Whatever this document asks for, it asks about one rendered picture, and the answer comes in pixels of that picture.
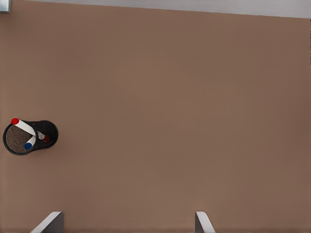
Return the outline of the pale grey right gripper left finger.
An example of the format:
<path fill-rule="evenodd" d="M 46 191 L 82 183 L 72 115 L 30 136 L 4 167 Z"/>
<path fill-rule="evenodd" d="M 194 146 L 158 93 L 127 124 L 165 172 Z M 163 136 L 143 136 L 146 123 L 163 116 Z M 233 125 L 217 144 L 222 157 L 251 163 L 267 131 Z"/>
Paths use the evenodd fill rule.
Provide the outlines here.
<path fill-rule="evenodd" d="M 40 224 L 30 233 L 64 233 L 63 212 L 50 213 Z"/>

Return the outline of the silver frame post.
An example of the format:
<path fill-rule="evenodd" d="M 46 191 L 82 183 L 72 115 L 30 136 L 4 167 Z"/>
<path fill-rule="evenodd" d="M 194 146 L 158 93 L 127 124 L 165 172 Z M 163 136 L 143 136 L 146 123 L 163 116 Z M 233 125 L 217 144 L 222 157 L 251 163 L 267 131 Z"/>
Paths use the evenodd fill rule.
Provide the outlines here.
<path fill-rule="evenodd" d="M 0 0 L 0 13 L 11 13 L 12 0 Z"/>

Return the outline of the white pen with blue cap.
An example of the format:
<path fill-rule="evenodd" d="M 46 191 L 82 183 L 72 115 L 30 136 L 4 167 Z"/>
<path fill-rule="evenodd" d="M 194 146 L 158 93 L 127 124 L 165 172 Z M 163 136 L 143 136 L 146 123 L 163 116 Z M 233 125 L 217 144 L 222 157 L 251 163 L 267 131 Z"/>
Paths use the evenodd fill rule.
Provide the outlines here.
<path fill-rule="evenodd" d="M 33 147 L 33 145 L 35 144 L 36 141 L 36 136 L 33 135 L 25 144 L 24 144 L 24 148 L 26 150 L 29 150 Z"/>

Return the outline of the white pen with red cap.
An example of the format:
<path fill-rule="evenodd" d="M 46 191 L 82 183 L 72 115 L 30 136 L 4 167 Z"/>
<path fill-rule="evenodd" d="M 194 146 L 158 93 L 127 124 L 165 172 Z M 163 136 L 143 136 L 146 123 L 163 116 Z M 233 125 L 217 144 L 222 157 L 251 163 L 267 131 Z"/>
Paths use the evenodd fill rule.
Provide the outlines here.
<path fill-rule="evenodd" d="M 32 137 L 27 141 L 28 144 L 33 145 L 35 143 L 36 135 L 38 136 L 39 140 L 42 140 L 44 142 L 50 142 L 49 137 L 47 137 L 42 132 L 35 130 L 33 127 L 31 127 L 29 124 L 25 123 L 24 121 L 20 120 L 19 118 L 16 118 L 16 117 L 12 118 L 11 123 L 15 125 L 16 127 L 32 135 Z"/>

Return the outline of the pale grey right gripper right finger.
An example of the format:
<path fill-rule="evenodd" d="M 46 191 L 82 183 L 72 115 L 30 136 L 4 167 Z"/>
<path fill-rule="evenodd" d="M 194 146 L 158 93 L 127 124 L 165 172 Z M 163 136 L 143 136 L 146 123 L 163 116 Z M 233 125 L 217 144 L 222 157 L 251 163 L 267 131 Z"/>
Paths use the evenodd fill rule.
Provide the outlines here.
<path fill-rule="evenodd" d="M 203 211 L 195 212 L 195 233 L 216 233 L 207 214 Z"/>

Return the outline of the black mesh pen holder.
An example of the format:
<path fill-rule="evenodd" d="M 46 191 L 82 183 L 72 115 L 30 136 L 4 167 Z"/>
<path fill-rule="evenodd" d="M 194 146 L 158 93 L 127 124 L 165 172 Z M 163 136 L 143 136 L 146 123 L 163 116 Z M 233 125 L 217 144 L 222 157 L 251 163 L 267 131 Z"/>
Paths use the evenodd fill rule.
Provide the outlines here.
<path fill-rule="evenodd" d="M 4 146 L 10 153 L 22 156 L 36 150 L 48 149 L 56 143 L 58 139 L 58 129 L 52 122 L 47 120 L 22 121 L 29 124 L 35 130 L 45 134 L 47 137 L 50 138 L 50 142 L 44 142 L 42 140 L 39 140 L 38 136 L 36 135 L 35 144 L 31 149 L 26 150 L 24 148 L 24 144 L 32 137 L 32 135 L 10 123 L 5 128 L 3 133 Z"/>

